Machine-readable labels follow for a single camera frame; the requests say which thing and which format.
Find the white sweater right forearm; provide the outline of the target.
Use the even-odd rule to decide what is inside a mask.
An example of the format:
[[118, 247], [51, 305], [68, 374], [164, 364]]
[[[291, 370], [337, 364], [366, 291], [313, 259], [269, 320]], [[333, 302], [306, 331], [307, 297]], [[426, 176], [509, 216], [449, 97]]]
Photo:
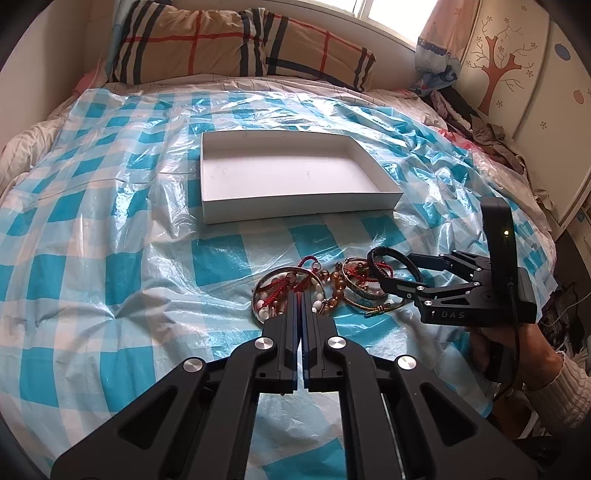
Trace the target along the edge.
[[574, 437], [589, 428], [590, 377], [562, 352], [558, 374], [538, 390], [525, 390], [543, 426], [553, 435]]

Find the person's right hand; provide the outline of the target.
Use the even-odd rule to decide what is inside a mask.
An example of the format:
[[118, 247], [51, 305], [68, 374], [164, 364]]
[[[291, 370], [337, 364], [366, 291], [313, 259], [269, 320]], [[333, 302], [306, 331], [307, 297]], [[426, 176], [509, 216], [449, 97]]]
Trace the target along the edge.
[[561, 372], [564, 358], [548, 343], [536, 324], [473, 328], [470, 330], [473, 362], [482, 373], [500, 378], [505, 357], [511, 358], [509, 377], [531, 391], [549, 385]]

